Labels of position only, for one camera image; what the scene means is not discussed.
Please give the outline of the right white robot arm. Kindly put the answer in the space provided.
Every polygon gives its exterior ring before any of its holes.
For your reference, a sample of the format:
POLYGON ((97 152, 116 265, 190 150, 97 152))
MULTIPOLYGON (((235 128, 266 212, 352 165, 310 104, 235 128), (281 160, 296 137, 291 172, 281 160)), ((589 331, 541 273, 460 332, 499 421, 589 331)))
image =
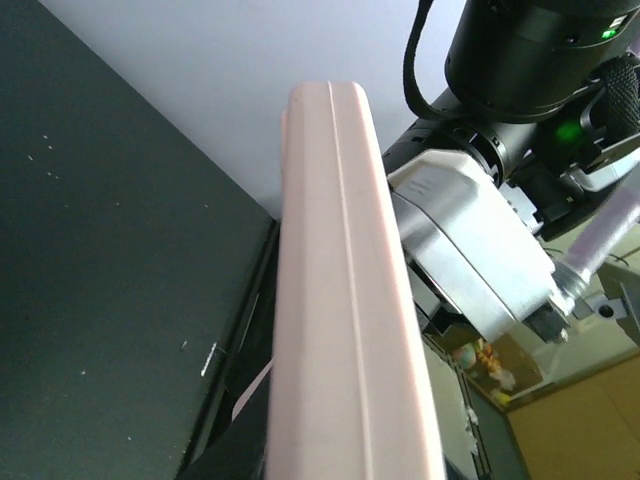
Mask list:
POLYGON ((639 145, 638 3, 469 1, 434 102, 415 75, 430 8, 419 4, 403 59, 415 121, 384 153, 385 169, 427 149, 460 150, 496 185, 524 193, 544 240, 591 217, 610 188, 589 187, 577 173, 600 171, 639 145))

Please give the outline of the pink phone case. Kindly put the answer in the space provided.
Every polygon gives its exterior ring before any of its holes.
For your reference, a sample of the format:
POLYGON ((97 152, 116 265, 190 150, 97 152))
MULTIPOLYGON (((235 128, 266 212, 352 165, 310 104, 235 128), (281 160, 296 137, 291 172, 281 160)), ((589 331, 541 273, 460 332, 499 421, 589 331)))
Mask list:
POLYGON ((269 479, 442 479, 437 415, 367 96, 304 82, 282 117, 269 479))

